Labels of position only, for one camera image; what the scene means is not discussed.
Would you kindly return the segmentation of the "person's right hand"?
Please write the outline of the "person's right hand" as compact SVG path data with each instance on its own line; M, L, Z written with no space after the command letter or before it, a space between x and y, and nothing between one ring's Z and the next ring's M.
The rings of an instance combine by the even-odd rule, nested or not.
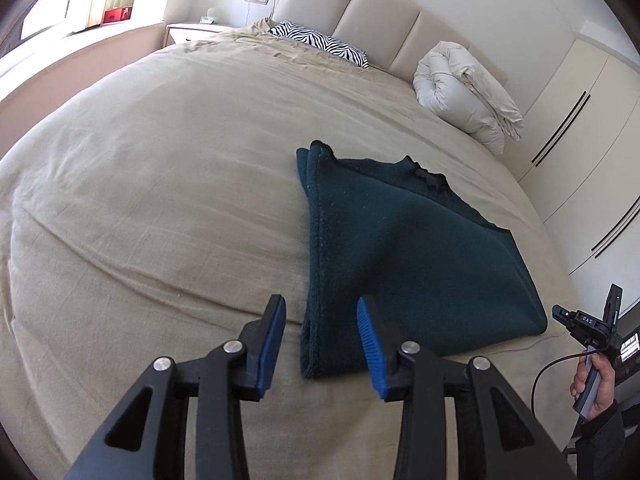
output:
M588 402L580 416L591 422L608 410L615 400L615 370L600 353L584 353L579 357L576 372L570 384L574 400L586 393Z

